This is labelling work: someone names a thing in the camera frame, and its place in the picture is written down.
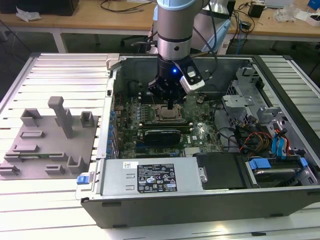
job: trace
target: table leg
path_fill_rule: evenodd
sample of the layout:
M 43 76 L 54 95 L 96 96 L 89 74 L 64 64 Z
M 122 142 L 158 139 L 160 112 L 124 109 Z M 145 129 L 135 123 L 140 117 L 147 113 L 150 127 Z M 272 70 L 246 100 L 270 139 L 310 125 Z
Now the table leg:
M 6 42 L 8 40 L 6 32 L 5 31 L 0 31 L 0 41 L 1 42 Z
M 100 45 L 101 44 L 99 34 L 95 34 L 94 35 L 94 39 L 95 39 L 95 44 L 96 45 Z
M 68 52 L 65 41 L 63 40 L 61 33 L 58 31 L 52 32 L 56 47 L 60 54 L 65 54 Z
M 233 35 L 232 34 L 227 34 L 225 35 L 223 41 L 222 41 L 222 44 L 221 46 L 219 47 L 218 49 L 218 52 L 217 54 L 218 55 L 226 55 L 227 53 L 227 50 L 229 48 L 229 43 L 230 43 L 230 40 L 233 38 Z
M 273 41 L 272 44 L 271 44 L 271 46 L 270 46 L 270 49 L 271 49 L 271 50 L 275 50 L 275 47 L 276 47 L 276 45 L 277 45 L 278 42 L 279 42 L 279 41 Z

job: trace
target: motherboard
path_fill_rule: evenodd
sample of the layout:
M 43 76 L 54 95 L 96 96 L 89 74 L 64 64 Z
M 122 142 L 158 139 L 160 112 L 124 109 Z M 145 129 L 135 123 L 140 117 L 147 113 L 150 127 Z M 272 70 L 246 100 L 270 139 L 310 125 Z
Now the motherboard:
M 168 109 L 150 93 L 116 98 L 120 159 L 192 157 L 223 150 L 213 122 L 212 100 L 188 95 Z

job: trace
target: wooden tabletop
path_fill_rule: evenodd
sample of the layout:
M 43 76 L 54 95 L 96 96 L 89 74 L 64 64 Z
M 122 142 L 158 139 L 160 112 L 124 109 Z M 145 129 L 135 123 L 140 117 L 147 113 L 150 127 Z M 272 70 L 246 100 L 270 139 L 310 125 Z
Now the wooden tabletop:
M 238 9 L 239 5 L 246 3 L 248 0 L 236 0 L 235 9 Z M 295 6 L 303 11 L 314 12 L 308 7 L 309 0 L 295 0 Z M 241 11 L 248 14 L 249 7 L 244 7 Z M 291 37 L 320 37 L 320 27 L 313 27 L 305 21 L 296 19 L 295 22 L 277 22 L 274 19 L 274 9 L 266 9 L 262 12 L 260 18 L 253 18 L 255 22 L 255 28 L 250 34 L 253 35 L 269 35 L 269 36 L 291 36 Z M 242 21 L 248 21 L 252 23 L 252 20 L 240 13 L 239 18 Z M 236 20 L 232 17 L 232 23 L 235 24 Z M 232 25 L 229 29 L 229 33 L 235 33 L 236 25 Z
M 295 0 L 298 8 L 310 11 L 308 8 L 309 0 Z M 25 22 L 15 14 L 0 14 L 0 19 L 9 26 L 19 27 L 52 27 L 52 28 L 86 28 L 86 29 L 117 29 L 117 30 L 142 30 L 147 31 L 153 23 L 155 4 L 151 3 L 143 6 L 143 11 L 120 14 L 106 11 L 100 7 L 100 0 L 79 0 L 79 5 L 72 16 L 57 16 L 41 14 L 42 19 Z M 235 9 L 241 3 L 248 0 L 237 0 Z M 137 6 L 141 3 L 127 2 L 126 0 L 111 1 L 109 8 L 121 10 Z M 242 9 L 248 13 L 249 7 Z M 320 37 L 320 28 L 313 27 L 308 23 L 297 19 L 295 22 L 280 22 L 274 20 L 274 9 L 266 9 L 260 18 L 254 18 L 255 28 L 252 35 L 269 36 L 294 36 L 294 37 Z M 252 22 L 244 14 L 240 13 L 240 19 Z M 235 33 L 236 28 L 232 25 L 229 33 Z
M 155 3 L 147 4 L 143 11 L 136 13 L 115 13 L 100 7 L 101 0 L 79 0 L 78 7 L 72 16 L 57 16 L 41 14 L 40 20 L 25 22 L 15 14 L 0 14 L 0 19 L 8 26 L 19 27 L 52 27 L 52 28 L 88 28 L 88 29 L 120 29 L 120 30 L 150 30 L 153 24 Z M 106 7 L 113 10 L 123 10 L 135 7 L 141 3 L 126 0 L 111 1 Z

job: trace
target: table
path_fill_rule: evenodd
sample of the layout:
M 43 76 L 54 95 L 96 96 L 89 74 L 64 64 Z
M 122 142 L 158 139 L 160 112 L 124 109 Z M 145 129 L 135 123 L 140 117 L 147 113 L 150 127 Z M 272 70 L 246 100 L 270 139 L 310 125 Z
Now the table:
M 237 0 L 235 9 L 238 9 L 239 5 L 248 2 L 247 0 Z M 309 0 L 295 0 L 294 4 L 297 8 L 313 13 L 314 10 L 308 7 Z M 244 7 L 241 11 L 248 13 L 249 7 Z M 271 41 L 294 41 L 294 42 L 319 42 L 320 41 L 320 29 L 313 27 L 305 21 L 296 19 L 295 22 L 277 22 L 274 19 L 275 9 L 266 9 L 262 12 L 260 18 L 253 18 L 255 22 L 254 30 L 248 34 L 247 39 L 252 40 L 271 40 Z M 252 23 L 252 20 L 245 16 L 243 13 L 239 13 L 239 17 L 242 21 Z M 234 37 L 236 32 L 236 19 L 231 18 L 232 25 L 228 31 L 228 34 L 224 38 L 222 48 L 218 52 L 219 54 L 226 54 L 230 40 Z
M 237 0 L 236 9 L 241 3 L 248 0 Z M 15 14 L 0 14 L 0 19 L 13 31 L 17 32 L 41 32 L 51 33 L 59 53 L 67 53 L 68 49 L 61 36 L 62 33 L 69 34 L 116 34 L 116 35 L 148 35 L 153 24 L 153 14 L 155 4 L 151 3 L 143 6 L 141 12 L 131 14 L 119 14 L 109 12 L 100 8 L 99 0 L 80 0 L 79 5 L 72 16 L 57 16 L 42 14 L 41 20 L 25 22 Z M 295 0 L 298 8 L 309 11 L 308 0 Z M 110 2 L 111 9 L 127 9 L 136 6 L 138 3 L 127 2 L 126 0 Z M 277 23 L 273 19 L 274 9 L 266 9 L 260 18 L 255 18 L 255 28 L 247 38 L 253 40 L 272 41 L 297 41 L 297 42 L 318 42 L 320 41 L 320 31 L 317 27 L 312 27 L 308 23 L 296 20 L 296 22 Z M 242 20 L 251 21 L 240 14 Z M 226 35 L 219 54 L 226 54 L 230 39 L 236 31 L 235 19 L 232 17 L 233 25 Z M 0 26 L 0 31 L 7 31 L 4 26 Z
M 148 35 L 153 24 L 154 3 L 143 6 L 144 11 L 130 14 L 106 11 L 100 3 L 99 0 L 80 0 L 72 16 L 41 14 L 42 19 L 25 22 L 15 14 L 0 14 L 0 19 L 14 32 L 51 33 L 59 53 L 68 52 L 61 36 L 63 33 Z M 121 0 L 110 2 L 109 7 L 121 10 L 137 5 Z M 0 26 L 0 31 L 7 31 L 7 28 Z

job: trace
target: white paper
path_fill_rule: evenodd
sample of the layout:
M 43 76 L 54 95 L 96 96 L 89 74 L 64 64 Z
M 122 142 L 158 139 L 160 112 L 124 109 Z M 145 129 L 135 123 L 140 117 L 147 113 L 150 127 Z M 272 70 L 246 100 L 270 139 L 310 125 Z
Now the white paper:
M 302 21 L 307 20 L 308 17 L 310 17 L 312 13 L 307 12 L 307 11 L 299 11 L 294 17 L 296 19 L 300 19 Z
M 139 165 L 138 161 L 124 161 L 123 169 L 136 169 Z
M 39 20 L 41 19 L 40 14 L 38 12 L 28 12 L 28 11 L 23 11 L 17 7 L 16 11 L 17 13 L 15 14 L 18 18 L 22 19 L 23 21 L 29 22 L 32 20 Z

